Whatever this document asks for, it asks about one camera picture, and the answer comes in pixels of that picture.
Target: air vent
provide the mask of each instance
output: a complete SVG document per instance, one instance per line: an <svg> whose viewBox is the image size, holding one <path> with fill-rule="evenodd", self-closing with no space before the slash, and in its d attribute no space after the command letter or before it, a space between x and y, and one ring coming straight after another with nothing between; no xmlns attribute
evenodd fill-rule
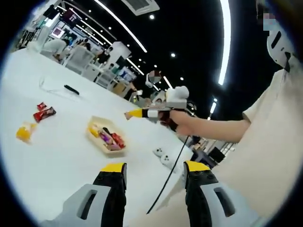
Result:
<svg viewBox="0 0 303 227"><path fill-rule="evenodd" d="M154 0L121 0L136 16L160 9Z"/></svg>

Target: black cable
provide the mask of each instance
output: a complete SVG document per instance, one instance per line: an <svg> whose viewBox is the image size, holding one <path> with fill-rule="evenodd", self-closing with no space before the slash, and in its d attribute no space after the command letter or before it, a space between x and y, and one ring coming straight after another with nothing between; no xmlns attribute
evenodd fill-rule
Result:
<svg viewBox="0 0 303 227"><path fill-rule="evenodd" d="M183 144L183 146L182 146L182 148L181 148L181 151L180 151L180 153L179 153L179 155L178 155L178 157L177 157L177 160L176 160L176 162L175 162L173 168L171 169L171 172L169 173L169 176L168 176L166 182L164 183L164 185L163 185L163 187L162 187L162 189L161 189L161 191L160 191L158 197L156 198L155 202L152 204L151 208L148 210L148 212L147 212L146 214L149 214L149 213L151 212L152 208L156 205L156 203L157 203L157 201L159 200L159 198L160 198L162 192L164 191L164 188L165 188L165 186L167 185L167 182L169 181L169 178L170 178L170 176L172 175L172 173L173 173L173 171L174 171L174 169L175 169L175 167L176 167L176 165L177 165L177 162L178 162L178 160L179 160L179 158L180 158L180 155L181 155L181 153L182 153L182 151L183 151L183 148L184 148L185 145L186 145L186 142L187 142L188 138L189 138L189 136L187 136L187 138L186 138L186 140L185 140L185 142L184 142L184 144Z"/></svg>

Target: table surface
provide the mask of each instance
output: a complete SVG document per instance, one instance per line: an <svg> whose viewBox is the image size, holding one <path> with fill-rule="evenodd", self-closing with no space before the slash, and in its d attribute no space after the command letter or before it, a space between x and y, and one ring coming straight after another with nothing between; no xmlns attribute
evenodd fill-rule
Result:
<svg viewBox="0 0 303 227"><path fill-rule="evenodd" d="M54 219L63 202L92 183L108 163L127 163L125 225L152 205L170 172L152 150L161 147L171 159L182 142L170 130L146 119L126 121L123 113L137 108L110 91L50 59L23 49L8 56L1 80L0 137L3 166L24 208L37 221ZM80 92L70 93L67 84ZM36 105L57 111L41 121L28 145L16 139L23 122L34 122ZM124 157L109 158L85 137L92 115L112 120L128 137ZM181 175L182 162L192 152L184 148L155 210Z"/></svg>

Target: desk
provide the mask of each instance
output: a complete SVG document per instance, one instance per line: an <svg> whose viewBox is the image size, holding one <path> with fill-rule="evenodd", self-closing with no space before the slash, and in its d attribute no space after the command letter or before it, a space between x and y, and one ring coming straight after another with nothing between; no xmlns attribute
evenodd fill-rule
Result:
<svg viewBox="0 0 303 227"><path fill-rule="evenodd" d="M75 72L27 49L8 56L0 91L1 157L7 178L24 208L38 221L53 219L63 202L86 183L92 183L108 163L126 162L125 225L153 204L170 170L152 150L161 147L176 158L182 142L160 124L146 119L125 120L124 112L137 108ZM80 92L69 93L63 85ZM56 93L45 90L56 90ZM56 116L39 123L32 145L16 139L22 122L34 122L36 105L45 102ZM108 158L85 137L92 115L114 121L129 138L125 157ZM178 163L189 160L184 148ZM173 174L155 206L168 195L181 175Z"/></svg>

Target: wooden tray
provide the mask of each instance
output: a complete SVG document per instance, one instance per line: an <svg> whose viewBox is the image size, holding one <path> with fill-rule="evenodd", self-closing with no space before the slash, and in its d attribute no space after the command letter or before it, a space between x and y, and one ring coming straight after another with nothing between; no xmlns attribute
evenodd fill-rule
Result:
<svg viewBox="0 0 303 227"><path fill-rule="evenodd" d="M91 127L92 125L98 125L100 127L107 127L108 130L110 132L115 132L117 133L119 136L121 136L121 138L124 140L125 142L125 148L123 148L122 150L108 150L106 148L106 143L101 139L101 138L96 138L94 137L90 131L88 130L89 127ZM101 118L101 117L96 117L96 116L92 116L89 123L88 123L88 126L87 126L87 129L86 129L86 135L88 137L88 139L93 142L100 150L102 150L105 154L118 154L118 153L124 153L127 149L127 144L126 144L126 141L125 141L125 134L124 132L119 129L111 120L109 119L105 119L105 118Z"/></svg>

